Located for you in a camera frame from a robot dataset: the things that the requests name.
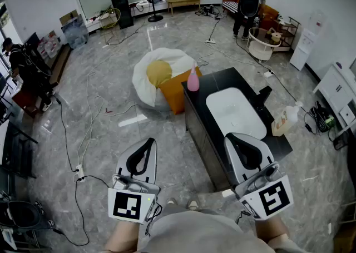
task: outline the marble floor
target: marble floor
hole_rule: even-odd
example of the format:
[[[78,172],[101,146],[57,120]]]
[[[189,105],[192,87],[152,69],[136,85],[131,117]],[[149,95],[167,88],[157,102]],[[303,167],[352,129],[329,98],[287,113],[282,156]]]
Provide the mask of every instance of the marble floor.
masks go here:
[[[162,15],[162,21],[146,21],[137,34],[119,46],[103,47],[103,37],[97,32],[90,36],[88,44],[72,51],[56,91],[63,105],[68,152],[74,167],[78,164],[77,150],[91,125],[86,90],[93,113],[96,113],[95,106],[99,107],[102,103],[97,96],[105,100],[101,112],[105,112],[105,109],[122,112],[135,104],[132,71],[146,52],[159,47],[177,48],[196,60],[214,52],[204,45],[204,40],[209,38],[216,20],[197,16],[191,9],[175,11],[173,16],[168,13]],[[126,35],[142,26],[144,20],[137,19],[134,27],[125,29]],[[232,39],[233,24],[230,16],[222,19],[212,38],[224,52],[233,54],[247,64],[215,51],[204,58],[209,65],[201,67],[202,74],[235,67],[255,92],[268,85],[273,89],[266,101],[273,116],[285,106],[293,106],[294,100],[275,77],[266,79],[262,67],[248,64],[253,63],[250,56]],[[116,31],[116,34],[123,39],[122,32]],[[288,64],[289,56],[277,53],[268,65],[295,98],[309,109],[317,99],[312,93],[316,81],[307,70],[298,72]],[[88,77],[89,72],[101,62]],[[294,195],[294,206],[285,210],[282,217],[291,237],[300,247],[310,252],[328,253],[333,252],[332,239],[338,228],[340,205],[354,197],[346,164],[347,148],[336,151],[326,134],[314,136],[309,133],[304,127],[303,115],[300,112],[299,122],[286,135],[293,152],[280,162],[289,176]],[[36,117],[32,134],[39,144],[33,162],[33,172],[38,178],[28,180],[31,200],[40,200],[57,227],[72,241],[78,244],[86,242],[81,215],[75,204],[74,177],[66,156],[65,132],[57,102],[54,101],[42,116]],[[162,188],[159,202],[164,203],[168,197],[174,197],[181,205],[185,205],[190,197],[196,196],[204,208],[232,219],[237,218],[242,209],[239,202],[234,197],[224,199],[221,193],[212,192],[204,165],[190,135],[185,132],[184,114],[174,116],[172,112],[146,110],[136,105],[123,115],[98,116],[93,123],[92,140],[83,158],[85,174],[100,177],[111,184],[120,153],[147,137],[153,137],[159,148],[156,178]],[[80,157],[83,151],[84,147],[79,151]],[[84,183],[79,183],[77,198],[90,243],[84,247],[74,247],[63,236],[52,231],[41,232],[40,241],[54,252],[99,252],[115,227],[116,221],[107,214],[107,189],[101,182],[88,178]],[[331,235],[328,233],[329,223],[332,224]],[[251,218],[244,216],[240,226],[249,234],[254,233]],[[142,226],[140,244],[146,242],[144,231]]]

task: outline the person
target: person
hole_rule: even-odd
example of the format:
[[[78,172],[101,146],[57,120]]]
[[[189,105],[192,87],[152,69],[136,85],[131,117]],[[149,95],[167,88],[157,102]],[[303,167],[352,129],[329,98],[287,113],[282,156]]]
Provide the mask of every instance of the person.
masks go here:
[[[26,62],[26,57],[21,51],[20,44],[14,44],[8,37],[2,44],[2,52],[10,53],[9,61],[11,64],[12,74],[11,77],[15,78],[20,75],[24,85],[38,95],[43,101],[42,111],[46,112],[52,105],[50,96],[55,94],[48,80],[44,77],[43,73],[39,71],[34,64],[29,65]]]
[[[150,241],[139,252],[231,252],[231,253],[306,253],[289,239],[289,231],[277,215],[256,221],[256,234],[244,234],[234,220],[201,209],[198,199],[187,208],[175,199],[167,204],[149,228]],[[102,253],[136,252],[139,224],[119,221]]]
[[[263,9],[264,9],[265,4],[266,4],[266,0],[260,0],[260,1],[261,1],[261,4],[259,6],[257,14],[262,16]],[[241,37],[242,41],[247,41],[248,40],[248,38],[249,38],[249,29],[252,28],[256,15],[247,18],[247,23],[245,24],[244,34]],[[235,18],[233,38],[237,38],[238,37],[239,29],[240,29],[240,27],[241,27],[241,25],[243,23],[244,18],[245,18],[245,16],[243,15],[243,13],[241,11],[240,4],[239,4],[238,12],[237,12],[237,15],[236,15],[236,18]]]

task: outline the pink spray bottle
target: pink spray bottle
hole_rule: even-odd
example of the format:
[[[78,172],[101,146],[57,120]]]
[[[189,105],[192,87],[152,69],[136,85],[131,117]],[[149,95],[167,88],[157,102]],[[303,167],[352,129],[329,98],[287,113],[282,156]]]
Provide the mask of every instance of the pink spray bottle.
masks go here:
[[[188,90],[195,92],[199,90],[199,78],[195,72],[195,62],[193,62],[193,67],[188,77]]]

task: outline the black table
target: black table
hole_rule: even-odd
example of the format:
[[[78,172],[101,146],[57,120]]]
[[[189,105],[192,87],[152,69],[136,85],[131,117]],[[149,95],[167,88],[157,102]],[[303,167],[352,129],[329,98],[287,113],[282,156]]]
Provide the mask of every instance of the black table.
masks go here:
[[[225,152],[224,135],[206,105],[208,95],[230,87],[239,89],[266,126],[267,135],[262,141],[269,146],[274,160],[279,161],[292,152],[293,149],[284,135],[272,135],[271,124],[274,118],[264,106],[263,96],[257,95],[235,68],[204,75],[199,78],[199,83],[200,88],[196,92],[188,90],[187,82],[182,83],[186,129],[189,130],[217,191],[236,185],[237,181]]]

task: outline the orange pillow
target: orange pillow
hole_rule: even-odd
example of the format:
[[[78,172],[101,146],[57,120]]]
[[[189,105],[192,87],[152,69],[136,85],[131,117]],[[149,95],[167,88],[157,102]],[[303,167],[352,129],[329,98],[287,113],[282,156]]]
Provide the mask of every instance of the orange pillow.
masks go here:
[[[188,80],[190,72],[191,71],[188,70],[181,75],[169,79],[159,86],[175,115],[184,112],[184,94],[181,83]],[[199,67],[195,67],[195,72],[198,77],[202,76]]]

